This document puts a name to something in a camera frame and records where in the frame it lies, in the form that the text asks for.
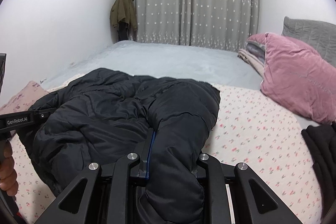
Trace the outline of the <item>person's left hand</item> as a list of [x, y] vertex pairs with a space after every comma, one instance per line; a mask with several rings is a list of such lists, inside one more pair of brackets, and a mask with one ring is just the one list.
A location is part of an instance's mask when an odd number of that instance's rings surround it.
[[17, 173], [14, 169], [13, 150], [10, 143], [6, 143], [3, 155], [4, 161], [1, 163], [0, 176], [1, 190], [5, 191], [8, 196], [15, 196], [18, 192]]

